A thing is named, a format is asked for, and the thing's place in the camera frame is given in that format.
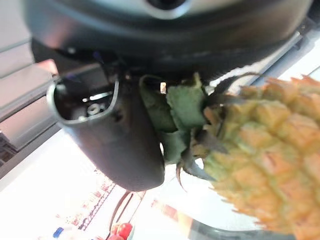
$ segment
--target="blue bottle cap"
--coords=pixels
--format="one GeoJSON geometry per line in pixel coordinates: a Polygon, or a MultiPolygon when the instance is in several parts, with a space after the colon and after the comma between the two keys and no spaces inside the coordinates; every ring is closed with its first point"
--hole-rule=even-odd
{"type": "Polygon", "coordinates": [[[64,229],[62,227],[58,227],[58,229],[53,234],[53,238],[57,239],[63,231],[64,229]]]}

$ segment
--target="pineapple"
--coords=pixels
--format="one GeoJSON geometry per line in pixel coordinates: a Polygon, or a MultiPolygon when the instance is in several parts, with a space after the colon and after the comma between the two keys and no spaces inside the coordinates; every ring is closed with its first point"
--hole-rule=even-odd
{"type": "Polygon", "coordinates": [[[240,96],[223,119],[205,109],[228,152],[204,159],[215,191],[266,230],[320,240],[320,82],[270,78],[240,96]]]}
{"type": "Polygon", "coordinates": [[[140,89],[178,180],[181,167],[214,179],[214,190],[265,230],[320,240],[320,82],[269,78],[263,87],[244,86],[242,100],[224,107],[210,106],[198,74],[186,83],[166,95],[140,89]],[[210,146],[197,140],[201,129],[214,139],[210,146]]]}

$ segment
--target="pineapple skin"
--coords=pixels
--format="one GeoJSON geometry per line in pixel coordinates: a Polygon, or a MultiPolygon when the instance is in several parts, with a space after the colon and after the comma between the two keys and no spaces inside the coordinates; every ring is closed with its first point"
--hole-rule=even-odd
{"type": "Polygon", "coordinates": [[[320,240],[320,82],[270,78],[240,95],[223,121],[209,119],[228,150],[204,159],[215,191],[265,230],[320,240]]]}

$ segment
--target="red object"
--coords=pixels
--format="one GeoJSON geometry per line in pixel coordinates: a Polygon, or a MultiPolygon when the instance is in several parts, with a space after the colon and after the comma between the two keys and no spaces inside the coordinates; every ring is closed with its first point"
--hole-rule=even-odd
{"type": "Polygon", "coordinates": [[[111,234],[111,235],[117,235],[118,227],[119,227],[120,225],[121,225],[120,223],[116,223],[115,225],[112,225],[110,234],[111,234]]]}
{"type": "Polygon", "coordinates": [[[120,236],[112,235],[111,237],[108,238],[108,240],[124,240],[124,239],[120,236]]]}
{"type": "Polygon", "coordinates": [[[132,230],[132,225],[130,223],[123,223],[118,227],[118,231],[116,234],[122,237],[124,240],[127,240],[131,230],[132,230]]]}

